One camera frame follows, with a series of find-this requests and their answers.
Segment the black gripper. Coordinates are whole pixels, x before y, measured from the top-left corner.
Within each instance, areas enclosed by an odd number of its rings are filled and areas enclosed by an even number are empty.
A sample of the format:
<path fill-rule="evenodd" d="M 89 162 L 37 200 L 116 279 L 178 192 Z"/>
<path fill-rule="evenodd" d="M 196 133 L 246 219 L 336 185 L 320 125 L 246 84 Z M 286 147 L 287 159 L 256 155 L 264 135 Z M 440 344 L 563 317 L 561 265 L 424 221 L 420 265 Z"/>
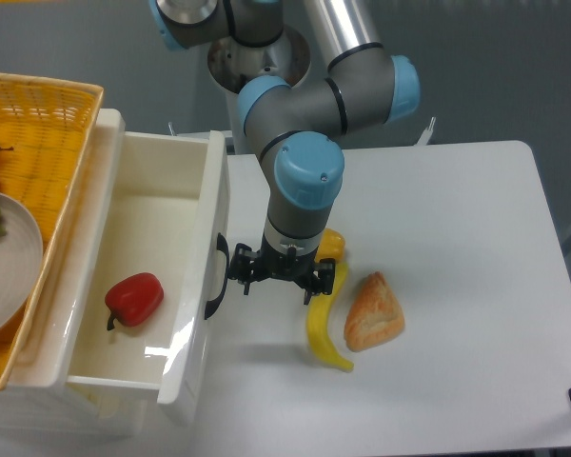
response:
<path fill-rule="evenodd" d="M 246 244 L 238 243 L 228 266 L 227 277 L 244 288 L 244 295 L 249 295 L 253 283 L 266 279 L 294 282 L 305 291 L 304 305 L 307 306 L 313 297 L 332 293 L 336 275 L 336 260 L 325 258 L 315 262 L 317 250 L 315 248 L 299 255 L 295 248 L 288 248 L 282 253 L 265 237 L 258 252 Z"/>

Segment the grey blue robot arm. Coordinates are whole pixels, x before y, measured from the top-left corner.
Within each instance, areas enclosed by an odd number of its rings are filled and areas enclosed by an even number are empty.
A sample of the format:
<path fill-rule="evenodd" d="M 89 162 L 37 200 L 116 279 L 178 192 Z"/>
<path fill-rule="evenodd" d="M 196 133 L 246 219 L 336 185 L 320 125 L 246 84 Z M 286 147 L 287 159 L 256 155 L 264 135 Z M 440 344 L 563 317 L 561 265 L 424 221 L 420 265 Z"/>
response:
<path fill-rule="evenodd" d="M 286 26 L 280 1 L 153 1 L 170 49 L 211 44 L 208 69 L 236 98 L 231 115 L 262 169 L 270 194 L 259 249 L 236 246 L 226 278 L 244 288 L 266 279 L 328 294 L 335 264 L 317 255 L 345 170 L 337 139 L 392 122 L 420 104 L 410 60 L 388 54 L 362 1 L 308 1 L 327 76 L 303 86 L 305 39 Z"/>

